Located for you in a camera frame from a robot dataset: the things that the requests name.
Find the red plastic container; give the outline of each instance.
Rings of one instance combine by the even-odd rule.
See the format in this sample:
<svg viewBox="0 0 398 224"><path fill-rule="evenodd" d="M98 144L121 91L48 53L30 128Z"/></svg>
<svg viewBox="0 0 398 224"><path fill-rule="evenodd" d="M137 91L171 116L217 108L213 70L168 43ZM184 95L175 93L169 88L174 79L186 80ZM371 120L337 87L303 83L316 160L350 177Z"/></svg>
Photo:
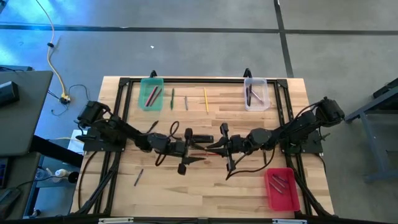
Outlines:
<svg viewBox="0 0 398 224"><path fill-rule="evenodd" d="M286 188L283 188L278 184L272 175L278 175L279 177L287 180L288 183L279 180L283 183ZM300 202L299 196L297 195L296 181L294 179L294 173L291 168L270 168L264 176L267 187L268 204L274 211L299 211ZM278 189L282 191L283 194L279 193L269 182L272 182Z"/></svg>

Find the gray floor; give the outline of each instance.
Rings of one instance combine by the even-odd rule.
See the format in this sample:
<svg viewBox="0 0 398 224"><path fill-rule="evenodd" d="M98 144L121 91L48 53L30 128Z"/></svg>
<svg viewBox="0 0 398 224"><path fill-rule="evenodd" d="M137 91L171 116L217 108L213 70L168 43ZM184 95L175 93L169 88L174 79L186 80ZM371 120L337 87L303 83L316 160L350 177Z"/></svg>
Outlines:
<svg viewBox="0 0 398 224"><path fill-rule="evenodd" d="M58 25L278 27L272 0L41 2ZM395 0L280 0L280 5L286 29L398 29ZM48 21L34 0L9 0L0 14L0 24ZM49 70L46 43L50 36L49 31L0 30L1 64ZM279 34L58 31L56 39L53 64L66 86L86 85L91 99L98 96L105 75L148 75L157 70L159 75L236 77L250 67L256 77L286 77ZM305 79L310 101L329 96L346 114L397 77L397 41L398 35L287 35L294 77ZM50 89L60 94L56 78ZM38 135L50 139L71 135L76 128L73 120L86 101L80 87L72 89L71 96L70 109L61 116L52 115L51 110L59 113L63 106L51 96L46 99ZM360 121L323 132L331 133L323 145L335 213L345 218L398 222L398 180L363 182L363 176L374 172L375 166Z"/></svg>

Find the white plastic container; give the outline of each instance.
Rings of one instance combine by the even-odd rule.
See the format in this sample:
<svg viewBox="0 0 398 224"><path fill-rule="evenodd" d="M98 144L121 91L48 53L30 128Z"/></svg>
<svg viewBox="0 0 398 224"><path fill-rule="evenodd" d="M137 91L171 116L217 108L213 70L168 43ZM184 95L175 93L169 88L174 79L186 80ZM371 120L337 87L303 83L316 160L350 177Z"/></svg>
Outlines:
<svg viewBox="0 0 398 224"><path fill-rule="evenodd" d="M251 84L251 103L248 105L246 88ZM244 106L248 111L265 111L269 108L268 84L265 78L245 78L243 83Z"/></svg>

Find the black metal frame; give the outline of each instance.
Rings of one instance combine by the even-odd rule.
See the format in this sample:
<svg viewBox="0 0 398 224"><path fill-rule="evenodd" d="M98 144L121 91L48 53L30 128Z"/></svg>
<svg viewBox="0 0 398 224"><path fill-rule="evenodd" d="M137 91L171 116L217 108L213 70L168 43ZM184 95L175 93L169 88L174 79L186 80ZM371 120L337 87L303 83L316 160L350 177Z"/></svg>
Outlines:
<svg viewBox="0 0 398 224"><path fill-rule="evenodd" d="M155 71L152 71L150 74L150 77L156 77L157 74ZM250 72L250 69L246 69L244 72L243 77L252 77L252 74ZM167 78L163 77L164 83L242 83L244 82L244 79L229 79L229 78ZM114 106L114 114L119 113L120 105L121 105L121 98L122 98L122 92L124 87L127 85L127 95L126 95L126 100L124 102L124 110L123 110L123 115L122 115L122 120L127 121L127 116L128 116L128 111L129 111L129 106L130 106L130 100L131 100L131 93L132 93L132 86L134 83L140 82L141 78L120 78L119 83L118 83L118 92L116 94L116 101L115 101L115 106ZM290 95L289 95L289 87L287 84L286 79L272 79L272 80L267 80L267 84L271 84L274 87L275 90L275 97L276 97L276 102L277 102L277 111L279 115L279 123L280 125L285 124L284 120L284 112L282 108L282 100L280 98L280 89L282 88L282 91L285 96L286 100L286 105L287 105L287 112L288 112L288 117L289 120L293 120L293 109L292 109L292 104L290 101ZM119 162L120 157L121 157L121 152L115 152L115 161ZM111 156L111 152L105 152L104 160L103 160L103 167L101 170L101 176L99 178L99 181L101 182L104 178L104 176L107 173L108 167L109 167L109 158ZM288 155L285 154L286 161L291 160L292 158ZM297 155L297 168L298 172L305 182L305 175L303 171L303 163L302 163L302 158L301 155ZM114 197L114 191L115 191L115 186L116 186L116 179L117 179L117 173L112 177L111 179L111 184L109 186L109 193L108 193L108 199L106 202L106 207L104 209L105 214L110 215L111 214L111 209L112 209L112 204L113 204L113 197ZM102 203L102 194L99 196L97 199L95 206L94 206L94 211L93 213L100 213L100 206ZM307 198L304 196L304 205L305 205L305 214L311 215L312 214L312 209L309 201Z"/></svg>

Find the wooden tabletop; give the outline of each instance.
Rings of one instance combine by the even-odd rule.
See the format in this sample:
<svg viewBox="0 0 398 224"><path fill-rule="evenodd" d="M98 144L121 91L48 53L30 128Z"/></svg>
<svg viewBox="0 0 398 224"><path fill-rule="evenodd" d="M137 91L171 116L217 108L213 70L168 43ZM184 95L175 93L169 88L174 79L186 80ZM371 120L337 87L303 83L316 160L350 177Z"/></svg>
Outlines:
<svg viewBox="0 0 398 224"><path fill-rule="evenodd" d="M98 100L114 107L120 77L104 77ZM304 80L288 78L290 99L294 115L308 105ZM168 134L170 125L180 121L176 136L182 136L185 128L194 134L212 134L217 141L221 137L220 125L228 123L229 135L246 136L253 128L275 129L279 127L275 93L268 88L271 107L261 112L248 112L244 107L242 84L228 83L165 83L162 111L142 111L138 106L139 83L132 89L127 122L146 132L154 121L159 120L154 132ZM203 87L206 87L209 113L206 113ZM175 88L174 108L170 109L171 92ZM126 91L123 93L119 115L123 111ZM185 110L185 96L188 108ZM284 94L281 94L285 109ZM85 156L82 167L90 154ZM87 167L81 185L81 201L84 203L98 185L104 153L99 152ZM111 215L115 217L220 217L220 218L291 218L293 212L274 212L268 206L264 184L265 169L256 173L242 173L225 181L226 159L208 156L206 160L187 166L185 176L177 173L180 159L167 157L159 167L155 166L157 154L141 152L132 141L127 142L119 166ZM308 188L323 205L333 213L328 184L321 160L303 154L303 164ZM256 169L264 165L262 152L257 151L243 159L237 167ZM285 158L276 148L270 167L286 167ZM141 169L144 172L134 187ZM71 212L77 210L77 189ZM304 211L302 194L297 186ZM104 208L108 188L105 189Z"/></svg>

